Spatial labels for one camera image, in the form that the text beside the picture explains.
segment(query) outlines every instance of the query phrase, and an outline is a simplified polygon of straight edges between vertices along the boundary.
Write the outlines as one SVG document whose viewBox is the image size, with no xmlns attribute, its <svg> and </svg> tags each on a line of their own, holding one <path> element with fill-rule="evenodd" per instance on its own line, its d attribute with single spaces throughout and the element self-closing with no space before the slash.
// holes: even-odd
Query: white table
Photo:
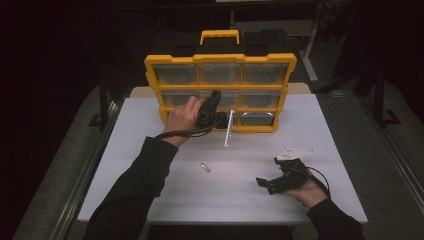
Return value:
<svg viewBox="0 0 424 240">
<path fill-rule="evenodd" d="M 88 221 L 116 179 L 138 156 L 145 136 L 163 129 L 156 98 L 125 101 L 78 219 Z M 286 146 L 315 148 L 301 160 L 328 179 L 334 202 L 359 222 L 367 222 L 315 95 L 289 94 L 275 133 L 225 132 L 190 139 L 175 157 L 149 224 L 299 224 L 306 209 L 291 197 L 270 196 L 255 177 L 268 180 L 282 172 L 273 158 Z M 201 167 L 206 163 L 212 171 Z"/>
</svg>

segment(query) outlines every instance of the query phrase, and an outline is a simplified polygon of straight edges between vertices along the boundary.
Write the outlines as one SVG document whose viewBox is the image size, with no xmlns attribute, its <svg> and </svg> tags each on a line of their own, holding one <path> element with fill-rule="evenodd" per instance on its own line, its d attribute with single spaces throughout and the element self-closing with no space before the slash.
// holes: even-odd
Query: person's left hand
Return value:
<svg viewBox="0 0 424 240">
<path fill-rule="evenodd" d="M 187 131 L 194 129 L 196 127 L 197 115 L 202 103 L 203 100 L 191 96 L 186 104 L 179 105 L 172 109 L 168 115 L 168 120 L 166 121 L 163 132 Z M 164 138 L 162 140 L 179 148 L 187 141 L 187 139 L 188 138 L 186 137 L 175 136 Z"/>
</svg>

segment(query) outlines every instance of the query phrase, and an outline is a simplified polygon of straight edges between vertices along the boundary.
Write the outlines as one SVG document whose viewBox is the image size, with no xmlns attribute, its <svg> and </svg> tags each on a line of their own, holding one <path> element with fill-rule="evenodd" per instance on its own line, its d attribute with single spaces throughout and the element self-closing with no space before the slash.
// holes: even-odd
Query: cable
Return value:
<svg viewBox="0 0 424 240">
<path fill-rule="evenodd" d="M 166 132 L 166 133 L 161 133 L 161 134 L 157 135 L 155 138 L 164 139 L 164 138 L 175 137 L 175 136 L 179 136 L 179 137 L 201 137 L 201 136 L 205 136 L 206 134 L 210 133 L 213 128 L 218 126 L 221 123 L 221 121 L 222 121 L 222 119 L 218 118 L 218 121 L 216 121 L 216 123 L 214 123 L 213 125 L 206 127 L 206 128 L 188 130 L 188 131 Z"/>
<path fill-rule="evenodd" d="M 325 180 L 325 183 L 327 184 L 327 190 L 328 192 L 330 192 L 330 184 L 328 183 L 327 178 L 324 176 L 324 174 L 322 174 L 320 171 L 316 170 L 315 168 L 311 168 L 311 167 L 306 167 L 308 169 L 314 170 L 315 172 L 319 173 Z"/>
<path fill-rule="evenodd" d="M 318 184 L 318 186 L 324 191 L 324 193 L 327 196 L 330 196 L 331 192 L 330 192 L 330 184 L 328 183 L 327 178 L 324 176 L 324 174 L 322 174 L 320 171 L 316 170 L 315 168 L 311 168 L 311 167 L 306 167 L 307 169 L 311 169 L 314 170 L 315 172 L 319 173 L 325 180 L 325 183 L 327 184 L 327 186 L 325 186 L 318 178 L 316 178 L 314 175 L 309 175 L 306 174 L 304 172 L 301 172 L 295 168 L 285 168 L 284 170 L 288 170 L 288 171 L 293 171 L 293 172 L 297 172 L 300 173 L 302 175 L 307 176 L 308 178 L 310 178 L 312 181 L 314 181 L 316 184 Z"/>
</svg>

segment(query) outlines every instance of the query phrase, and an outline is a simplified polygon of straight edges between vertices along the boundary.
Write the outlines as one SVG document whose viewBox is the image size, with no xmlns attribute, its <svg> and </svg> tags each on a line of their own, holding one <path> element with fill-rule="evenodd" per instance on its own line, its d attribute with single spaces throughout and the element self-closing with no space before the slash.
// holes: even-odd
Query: clear plastic drawer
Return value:
<svg viewBox="0 0 424 240">
<path fill-rule="evenodd" d="M 200 90 L 200 97 L 207 98 L 211 95 L 212 90 Z M 218 107 L 237 108 L 239 102 L 239 91 L 237 90 L 221 90 L 221 101 Z"/>
<path fill-rule="evenodd" d="M 163 99 L 165 101 L 165 107 L 176 107 L 178 105 L 186 104 L 191 96 L 199 96 L 197 90 L 163 90 Z"/>
<path fill-rule="evenodd" d="M 160 84 L 196 84 L 197 73 L 194 64 L 153 65 Z"/>
<path fill-rule="evenodd" d="M 243 82 L 246 84 L 283 84 L 288 64 L 246 63 L 243 65 Z"/>
<path fill-rule="evenodd" d="M 241 126 L 272 126 L 275 112 L 241 112 Z"/>
<path fill-rule="evenodd" d="M 240 83 L 240 64 L 238 63 L 202 63 L 199 64 L 199 80 L 203 84 Z"/>
<path fill-rule="evenodd" d="M 278 90 L 243 90 L 242 106 L 250 108 L 276 108 L 281 91 Z"/>
</svg>

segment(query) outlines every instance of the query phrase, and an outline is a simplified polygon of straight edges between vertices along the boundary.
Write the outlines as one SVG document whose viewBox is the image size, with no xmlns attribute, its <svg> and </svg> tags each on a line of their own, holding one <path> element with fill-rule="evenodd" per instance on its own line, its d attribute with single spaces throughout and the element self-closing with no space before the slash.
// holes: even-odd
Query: black sleeve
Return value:
<svg viewBox="0 0 424 240">
<path fill-rule="evenodd" d="M 361 224 L 346 215 L 329 198 L 311 208 L 307 215 L 318 231 L 319 240 L 364 239 Z"/>
<path fill-rule="evenodd" d="M 177 151 L 172 144 L 147 137 L 140 155 L 91 216 L 84 239 L 137 239 Z"/>
</svg>

